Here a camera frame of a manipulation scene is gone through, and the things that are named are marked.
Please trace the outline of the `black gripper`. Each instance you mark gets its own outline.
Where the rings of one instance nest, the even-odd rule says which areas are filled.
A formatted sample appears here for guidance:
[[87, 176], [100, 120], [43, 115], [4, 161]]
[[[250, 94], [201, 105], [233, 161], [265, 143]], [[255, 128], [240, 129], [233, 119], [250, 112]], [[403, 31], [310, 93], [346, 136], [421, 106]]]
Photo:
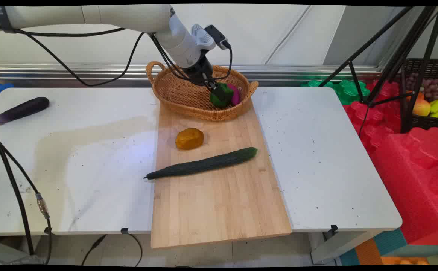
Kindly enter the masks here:
[[189, 80], [196, 85], [204, 85], [210, 93], [218, 88], [218, 84], [213, 79], [213, 66], [206, 57], [207, 52], [201, 52], [198, 61], [191, 67], [184, 68], [184, 73]]

